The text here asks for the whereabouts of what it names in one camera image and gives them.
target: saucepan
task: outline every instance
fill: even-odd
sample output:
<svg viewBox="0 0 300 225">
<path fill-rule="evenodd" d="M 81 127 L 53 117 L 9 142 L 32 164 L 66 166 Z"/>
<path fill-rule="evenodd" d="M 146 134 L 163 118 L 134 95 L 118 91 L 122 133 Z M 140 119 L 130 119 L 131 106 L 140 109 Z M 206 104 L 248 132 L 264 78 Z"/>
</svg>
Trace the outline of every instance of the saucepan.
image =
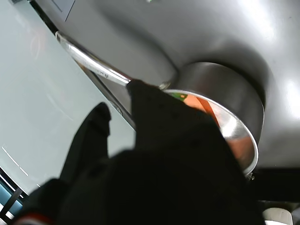
<svg viewBox="0 0 300 225">
<path fill-rule="evenodd" d="M 98 76 L 123 86 L 133 80 L 60 31 L 55 36 L 78 63 Z M 211 62 L 184 66 L 176 77 L 158 88 L 210 114 L 243 172 L 252 172 L 258 160 L 257 144 L 264 121 L 263 104 L 252 85 L 232 69 Z"/>
</svg>

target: glass panel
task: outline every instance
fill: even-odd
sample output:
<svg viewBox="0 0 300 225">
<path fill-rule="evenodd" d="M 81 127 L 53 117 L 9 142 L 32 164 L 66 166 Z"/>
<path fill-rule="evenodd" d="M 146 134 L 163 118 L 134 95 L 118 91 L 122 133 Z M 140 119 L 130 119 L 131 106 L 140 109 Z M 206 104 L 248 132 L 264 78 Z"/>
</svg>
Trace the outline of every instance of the glass panel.
<svg viewBox="0 0 300 225">
<path fill-rule="evenodd" d="M 12 219 L 22 208 L 22 203 L 18 200 L 12 205 L 9 211 L 6 213 L 6 216 Z"/>
<path fill-rule="evenodd" d="M 7 188 L 7 185 L 0 180 L 0 210 L 2 210 L 3 206 L 8 202 L 11 195 L 12 192 Z"/>
</svg>

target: white surface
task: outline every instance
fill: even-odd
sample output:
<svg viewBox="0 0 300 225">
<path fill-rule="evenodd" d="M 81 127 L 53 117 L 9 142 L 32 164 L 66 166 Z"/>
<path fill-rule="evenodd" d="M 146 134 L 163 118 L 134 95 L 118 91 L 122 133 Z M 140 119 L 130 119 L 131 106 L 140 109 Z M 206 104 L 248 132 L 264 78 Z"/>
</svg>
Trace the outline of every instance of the white surface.
<svg viewBox="0 0 300 225">
<path fill-rule="evenodd" d="M 287 225 L 276 221 L 265 220 L 266 225 Z"/>
<path fill-rule="evenodd" d="M 0 211 L 3 209 L 3 207 L 4 207 L 4 206 L 3 206 L 2 204 L 0 204 Z M 10 218 L 10 219 L 13 219 L 13 218 L 14 218 L 14 215 L 11 214 L 10 211 L 8 211 L 5 215 L 6 215 L 8 218 Z"/>
<path fill-rule="evenodd" d="M 262 213 L 265 220 L 276 221 L 287 225 L 293 225 L 292 214 L 282 208 L 269 208 Z"/>
<path fill-rule="evenodd" d="M 30 193 L 62 169 L 85 116 L 105 101 L 109 154 L 135 132 L 61 48 L 31 5 L 0 1 L 0 167 Z"/>
<path fill-rule="evenodd" d="M 0 225 L 6 225 L 6 223 L 2 219 L 0 219 Z"/>
</svg>

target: pot rim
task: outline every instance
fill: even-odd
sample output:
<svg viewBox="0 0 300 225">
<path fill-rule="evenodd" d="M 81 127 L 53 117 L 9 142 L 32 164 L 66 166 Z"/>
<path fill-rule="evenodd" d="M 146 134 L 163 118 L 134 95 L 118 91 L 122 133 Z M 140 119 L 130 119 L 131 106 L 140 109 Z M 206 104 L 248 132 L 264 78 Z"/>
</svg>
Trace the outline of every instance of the pot rim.
<svg viewBox="0 0 300 225">
<path fill-rule="evenodd" d="M 258 146 L 257 146 L 256 140 L 255 140 L 254 136 L 252 135 L 252 133 L 250 132 L 250 130 L 248 129 L 248 127 L 233 112 L 231 112 L 230 110 L 228 110 L 227 108 L 225 108 L 224 106 L 219 104 L 218 102 L 216 102 L 206 96 L 203 96 L 203 95 L 191 92 L 191 91 L 180 90 L 180 89 L 166 89 L 166 90 L 164 90 L 164 92 L 166 92 L 166 93 L 182 93 L 182 94 L 190 94 L 190 95 L 197 96 L 199 98 L 202 98 L 206 101 L 209 101 L 209 102 L 219 106 L 221 109 L 225 110 L 227 113 L 229 113 L 231 116 L 233 116 L 236 120 L 238 120 L 242 124 L 244 129 L 247 131 L 248 135 L 250 136 L 250 138 L 252 140 L 253 149 L 254 149 L 253 160 L 252 160 L 251 164 L 243 172 L 245 175 L 248 175 L 249 173 L 251 173 L 254 170 L 254 168 L 256 167 L 257 162 L 258 162 Z"/>
</svg>

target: metal handle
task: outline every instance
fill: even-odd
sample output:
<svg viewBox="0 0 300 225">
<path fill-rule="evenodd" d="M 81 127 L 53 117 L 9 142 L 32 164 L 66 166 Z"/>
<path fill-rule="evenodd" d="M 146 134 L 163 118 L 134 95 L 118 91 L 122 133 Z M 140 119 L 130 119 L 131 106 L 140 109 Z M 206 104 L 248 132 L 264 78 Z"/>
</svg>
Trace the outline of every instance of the metal handle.
<svg viewBox="0 0 300 225">
<path fill-rule="evenodd" d="M 131 77 L 103 62 L 60 31 L 57 31 L 55 36 L 61 46 L 72 56 L 73 59 L 97 75 L 121 84 L 122 86 L 126 86 L 132 80 Z"/>
</svg>

